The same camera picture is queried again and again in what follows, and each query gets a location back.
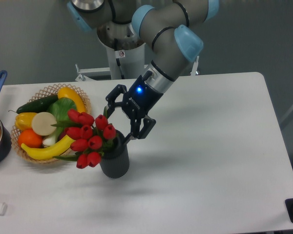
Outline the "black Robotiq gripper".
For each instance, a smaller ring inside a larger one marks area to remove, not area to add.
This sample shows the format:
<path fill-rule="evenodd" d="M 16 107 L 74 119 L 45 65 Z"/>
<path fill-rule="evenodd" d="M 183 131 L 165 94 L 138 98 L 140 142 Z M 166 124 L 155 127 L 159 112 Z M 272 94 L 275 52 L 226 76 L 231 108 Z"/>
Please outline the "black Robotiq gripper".
<path fill-rule="evenodd" d="M 156 120 L 147 114 L 164 94 L 155 91 L 147 84 L 150 76 L 140 75 L 128 91 L 125 85 L 118 84 L 105 97 L 106 118 L 109 118 L 116 108 L 121 107 L 130 119 L 130 132 L 123 140 L 123 144 L 128 144 L 135 139 L 145 139 L 156 124 Z M 123 100 L 116 102 L 120 94 L 123 94 Z"/>

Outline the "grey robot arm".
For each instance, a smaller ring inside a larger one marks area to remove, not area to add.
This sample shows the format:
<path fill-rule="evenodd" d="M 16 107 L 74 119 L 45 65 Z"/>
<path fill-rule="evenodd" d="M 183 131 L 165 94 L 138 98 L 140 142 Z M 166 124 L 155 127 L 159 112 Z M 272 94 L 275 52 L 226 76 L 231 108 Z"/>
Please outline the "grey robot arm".
<path fill-rule="evenodd" d="M 122 142 L 127 144 L 146 138 L 154 127 L 148 112 L 204 47 L 191 27 L 214 17 L 219 1 L 175 0 L 156 9 L 134 0 L 71 0 L 67 8 L 83 31 L 96 30 L 111 78 L 135 80 L 106 96 L 108 116 L 120 107 L 130 119 Z"/>

